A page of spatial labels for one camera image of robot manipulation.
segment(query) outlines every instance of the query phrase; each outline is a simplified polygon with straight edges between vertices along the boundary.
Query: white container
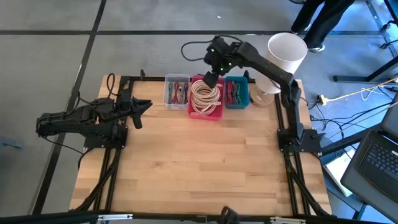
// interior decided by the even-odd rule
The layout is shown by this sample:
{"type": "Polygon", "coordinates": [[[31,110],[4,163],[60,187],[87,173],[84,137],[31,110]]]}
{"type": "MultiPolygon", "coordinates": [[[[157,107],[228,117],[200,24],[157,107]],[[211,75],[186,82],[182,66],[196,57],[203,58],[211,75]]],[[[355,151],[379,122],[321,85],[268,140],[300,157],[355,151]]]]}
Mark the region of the white container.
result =
{"type": "Polygon", "coordinates": [[[188,108],[188,104],[189,104],[189,97],[190,97],[190,76],[186,75],[186,74],[167,74],[165,76],[165,80],[164,80],[164,91],[163,91],[163,104],[166,106],[167,109],[169,110],[186,110],[188,108]],[[172,89],[172,97],[174,97],[175,94],[175,90],[174,90],[174,83],[175,82],[179,82],[181,86],[181,88],[183,88],[183,84],[184,83],[188,83],[188,101],[186,104],[184,105],[176,105],[176,104],[170,104],[169,103],[169,83],[172,83],[173,85],[173,89],[172,89]]]}
{"type": "MultiPolygon", "coordinates": [[[[303,39],[290,33],[273,35],[268,41],[268,51],[265,58],[279,68],[294,75],[307,55],[308,48],[303,39]]],[[[256,77],[256,84],[260,90],[269,94],[280,92],[277,83],[272,83],[264,75],[256,77]]]]}

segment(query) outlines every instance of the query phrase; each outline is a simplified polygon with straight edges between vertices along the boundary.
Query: wooden table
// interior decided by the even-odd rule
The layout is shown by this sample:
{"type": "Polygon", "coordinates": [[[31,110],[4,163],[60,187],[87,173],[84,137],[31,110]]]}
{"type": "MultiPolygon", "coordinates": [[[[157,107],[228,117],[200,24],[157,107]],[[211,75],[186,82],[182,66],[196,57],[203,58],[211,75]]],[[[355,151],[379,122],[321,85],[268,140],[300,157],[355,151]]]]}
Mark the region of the wooden table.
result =
{"type": "MultiPolygon", "coordinates": [[[[134,82],[133,95],[154,105],[143,114],[142,129],[134,129],[128,119],[112,212],[219,215],[227,205],[240,215],[292,215],[274,103],[267,108],[225,108],[221,121],[204,121],[189,118],[186,111],[167,110],[163,90],[164,82],[134,82]]],[[[105,77],[99,97],[107,94],[105,77]]],[[[304,101],[300,119],[312,127],[304,101]]],[[[70,208],[79,206],[97,184],[103,155],[104,149],[95,149],[83,158],[70,208]]],[[[300,155],[308,189],[331,213],[319,160],[300,155]]]]}

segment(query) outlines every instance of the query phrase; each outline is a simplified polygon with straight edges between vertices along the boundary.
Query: black pants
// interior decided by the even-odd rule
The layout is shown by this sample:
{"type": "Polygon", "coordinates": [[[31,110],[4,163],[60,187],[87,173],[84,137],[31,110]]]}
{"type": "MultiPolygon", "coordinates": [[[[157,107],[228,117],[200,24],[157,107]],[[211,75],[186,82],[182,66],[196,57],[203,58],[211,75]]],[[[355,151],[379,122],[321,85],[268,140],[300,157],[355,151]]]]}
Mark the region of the black pants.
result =
{"type": "Polygon", "coordinates": [[[308,48],[319,47],[325,37],[340,21],[343,13],[355,0],[307,0],[293,23],[293,32],[302,32],[311,22],[318,6],[325,2],[321,12],[304,37],[308,48]]]}

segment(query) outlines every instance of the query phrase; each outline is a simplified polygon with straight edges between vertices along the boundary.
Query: white cable coil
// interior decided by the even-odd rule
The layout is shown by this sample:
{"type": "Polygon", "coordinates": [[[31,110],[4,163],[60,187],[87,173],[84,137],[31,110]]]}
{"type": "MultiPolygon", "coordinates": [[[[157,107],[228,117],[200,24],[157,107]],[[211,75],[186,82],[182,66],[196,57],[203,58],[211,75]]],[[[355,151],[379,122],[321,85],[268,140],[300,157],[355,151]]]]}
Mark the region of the white cable coil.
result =
{"type": "Polygon", "coordinates": [[[209,115],[216,109],[216,106],[221,105],[221,102],[218,101],[221,96],[219,85],[210,88],[203,80],[192,84],[192,108],[196,113],[209,115]]]}

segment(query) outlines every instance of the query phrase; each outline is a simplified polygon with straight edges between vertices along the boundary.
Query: clear plastic bin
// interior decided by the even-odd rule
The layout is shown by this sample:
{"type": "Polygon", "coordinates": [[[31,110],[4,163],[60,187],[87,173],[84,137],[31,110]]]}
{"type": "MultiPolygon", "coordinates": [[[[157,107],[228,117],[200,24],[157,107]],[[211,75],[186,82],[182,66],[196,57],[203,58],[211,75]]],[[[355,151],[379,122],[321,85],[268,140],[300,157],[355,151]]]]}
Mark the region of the clear plastic bin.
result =
{"type": "MultiPolygon", "coordinates": [[[[188,108],[189,99],[191,93],[191,85],[190,85],[190,76],[186,74],[167,74],[164,80],[164,91],[163,91],[163,104],[169,110],[186,110],[188,108]],[[173,104],[169,102],[169,83],[172,83],[173,89],[171,92],[171,97],[173,98],[175,95],[174,83],[178,82],[181,88],[183,88],[185,83],[188,83],[188,96],[187,103],[185,104],[173,104]]],[[[180,101],[180,93],[177,95],[178,100],[180,101]]]]}

